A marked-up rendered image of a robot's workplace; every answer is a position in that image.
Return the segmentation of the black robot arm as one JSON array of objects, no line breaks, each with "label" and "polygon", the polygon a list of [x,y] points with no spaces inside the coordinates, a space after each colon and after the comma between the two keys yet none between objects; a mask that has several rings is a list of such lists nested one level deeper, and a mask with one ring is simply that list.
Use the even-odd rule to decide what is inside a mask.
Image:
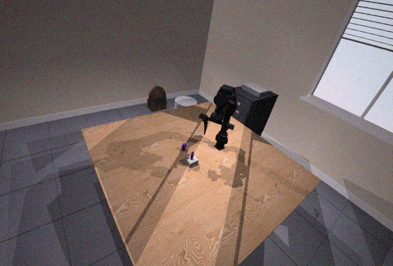
[{"label": "black robot arm", "polygon": [[[228,85],[223,85],[217,92],[217,95],[214,97],[214,103],[216,104],[216,107],[221,108],[226,110],[226,113],[223,118],[224,123],[229,123],[231,116],[236,112],[237,110],[237,100],[236,100],[236,91],[234,87],[228,86]],[[229,100],[233,100],[234,103],[230,103]],[[223,128],[223,125],[221,127],[221,130]],[[218,132],[216,135],[216,141],[217,143],[214,145],[215,148],[217,148],[219,151],[225,149],[224,145],[228,143],[228,133],[227,130],[218,138],[219,133],[221,130]]]}]

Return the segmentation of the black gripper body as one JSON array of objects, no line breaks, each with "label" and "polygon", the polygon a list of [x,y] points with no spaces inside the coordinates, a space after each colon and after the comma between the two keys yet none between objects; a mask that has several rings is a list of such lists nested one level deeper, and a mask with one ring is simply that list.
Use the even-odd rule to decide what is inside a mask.
[{"label": "black gripper body", "polygon": [[[226,110],[216,107],[212,118],[207,117],[207,115],[202,114],[202,113],[200,113],[198,118],[203,119],[203,121],[211,121],[211,122],[223,125],[224,128],[233,130],[234,129],[233,124],[230,124],[228,122],[227,123],[222,122],[225,113],[226,113]],[[215,119],[216,121],[214,121],[213,119]],[[220,122],[218,122],[218,121],[220,121]]]}]

